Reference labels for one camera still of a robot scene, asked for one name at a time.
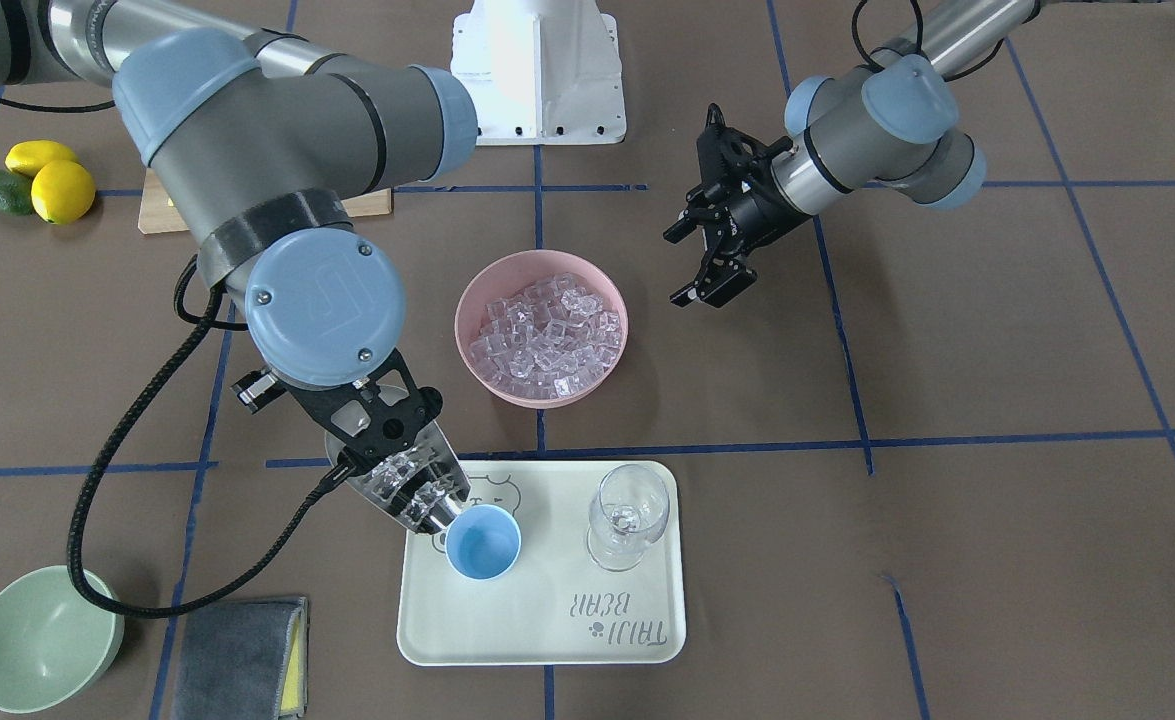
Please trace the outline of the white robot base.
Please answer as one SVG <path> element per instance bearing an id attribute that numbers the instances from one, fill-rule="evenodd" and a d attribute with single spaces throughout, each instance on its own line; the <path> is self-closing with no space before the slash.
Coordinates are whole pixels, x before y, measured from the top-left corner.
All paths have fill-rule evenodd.
<path id="1" fill-rule="evenodd" d="M 454 18 L 450 72 L 474 100 L 479 146 L 627 137 L 618 23 L 595 1 L 474 1 Z"/>

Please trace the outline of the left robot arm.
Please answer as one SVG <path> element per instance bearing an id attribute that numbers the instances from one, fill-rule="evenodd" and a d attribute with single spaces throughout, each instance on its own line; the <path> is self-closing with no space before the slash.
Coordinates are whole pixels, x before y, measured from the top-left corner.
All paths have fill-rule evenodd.
<path id="1" fill-rule="evenodd" d="M 1039 1 L 944 1 L 842 78 L 799 83 L 783 137 L 765 143 L 710 105 L 696 152 L 700 182 L 664 237 L 700 231 L 694 278 L 677 307 L 724 307 L 757 280 L 748 256 L 872 182 L 924 208 L 953 209 L 983 187 L 988 160 L 958 128 L 951 83 L 991 60 Z"/>

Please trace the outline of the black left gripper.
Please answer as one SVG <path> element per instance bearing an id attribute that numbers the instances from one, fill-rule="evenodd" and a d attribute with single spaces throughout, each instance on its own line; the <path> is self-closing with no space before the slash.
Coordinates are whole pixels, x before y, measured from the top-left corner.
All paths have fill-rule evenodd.
<path id="1" fill-rule="evenodd" d="M 696 140 L 700 182 L 663 233 L 666 242 L 679 243 L 701 227 L 706 263 L 670 296 L 671 304 L 727 305 L 759 278 L 744 258 L 810 222 L 811 215 L 785 197 L 773 173 L 776 159 L 788 159 L 794 150 L 793 137 L 765 143 L 728 126 L 720 106 L 709 105 Z"/>

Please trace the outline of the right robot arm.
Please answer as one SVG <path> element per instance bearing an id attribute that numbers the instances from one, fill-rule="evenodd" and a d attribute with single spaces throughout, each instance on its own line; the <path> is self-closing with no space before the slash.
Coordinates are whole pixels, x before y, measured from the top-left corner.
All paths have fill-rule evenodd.
<path id="1" fill-rule="evenodd" d="M 343 201 L 430 181 L 471 159 L 469 92 L 432 67 L 378 67 L 304 38 L 172 1 L 0 1 L 0 86 L 110 87 L 145 167 L 230 292 L 264 359 L 241 393 L 290 393 L 352 473 L 412 448 L 439 393 L 408 386 L 400 274 L 351 228 Z"/>

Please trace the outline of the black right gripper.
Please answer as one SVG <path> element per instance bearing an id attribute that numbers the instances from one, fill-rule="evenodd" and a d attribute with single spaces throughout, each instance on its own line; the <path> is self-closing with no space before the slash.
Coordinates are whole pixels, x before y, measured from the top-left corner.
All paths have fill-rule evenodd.
<path id="1" fill-rule="evenodd" d="M 400 375 L 407 395 L 385 401 L 378 381 Z M 391 351 L 372 374 L 321 389 L 296 386 L 284 374 L 263 366 L 231 384 L 231 391 L 250 413 L 289 396 L 325 432 L 340 442 L 337 457 L 358 471 L 371 471 L 382 460 L 412 448 L 415 438 L 444 409 L 444 397 L 435 386 L 418 386 L 403 356 Z"/>

